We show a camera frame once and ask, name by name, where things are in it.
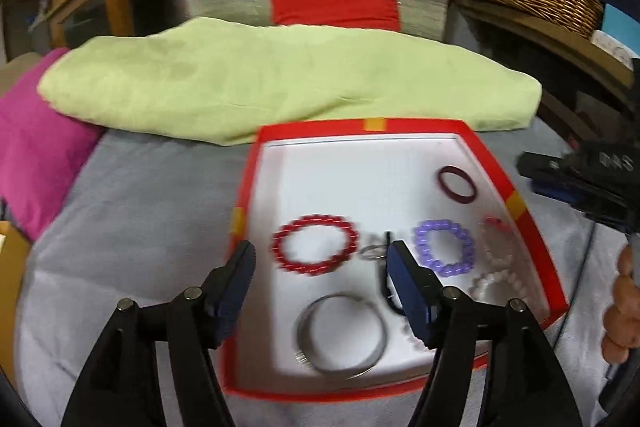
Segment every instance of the pink pillow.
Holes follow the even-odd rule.
[[[104,132],[55,112],[36,92],[40,77],[66,52],[50,52],[0,98],[0,198],[32,241],[60,212]]]

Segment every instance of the purple beaded bracelet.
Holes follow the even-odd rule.
[[[462,242],[462,261],[460,263],[444,264],[440,259],[433,258],[429,247],[429,238],[427,237],[432,230],[449,230]],[[469,273],[474,267],[474,258],[476,256],[474,240],[471,238],[469,231],[463,229],[459,223],[454,223],[449,219],[431,219],[421,222],[414,229],[414,232],[414,243],[420,252],[422,265],[432,269],[439,276],[451,277],[452,275]]]

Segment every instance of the red towel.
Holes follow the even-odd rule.
[[[271,7],[277,25],[400,31],[397,0],[271,0]]]

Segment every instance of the red beaded bracelet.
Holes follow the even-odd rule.
[[[282,241],[287,235],[296,232],[305,227],[312,225],[321,225],[323,227],[338,227],[343,229],[348,236],[347,245],[337,254],[332,255],[326,261],[320,263],[299,263],[290,261],[282,251]],[[358,242],[358,232],[353,228],[353,224],[345,220],[341,216],[321,216],[313,214],[311,216],[302,216],[281,227],[273,234],[273,243],[271,243],[271,251],[277,263],[284,270],[298,273],[306,273],[307,275],[322,275],[335,270],[340,264],[348,260],[349,256],[356,251]]]

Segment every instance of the red tray border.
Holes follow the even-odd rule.
[[[282,123],[262,127],[249,151],[242,176],[238,200],[232,212],[230,227],[230,253],[244,236],[244,226],[248,213],[251,192],[262,146],[270,141],[316,138],[323,136],[357,136],[366,134],[420,134],[451,133],[459,135],[476,156],[485,172],[494,183],[500,197],[522,235],[533,264],[536,267],[550,314],[542,321],[543,329],[548,328],[568,309],[556,267],[549,256],[527,207],[511,184],[507,175],[479,137],[463,121],[431,118],[367,118],[357,120],[323,120]],[[474,361],[474,367],[486,365],[487,356],[481,355]],[[287,402],[331,403],[395,396],[423,388],[426,378],[420,377],[402,383],[394,383],[368,389],[338,391],[336,393],[286,394],[264,391],[248,391],[239,388],[236,382],[236,336],[233,334],[222,346],[222,387],[226,393],[248,398]]]

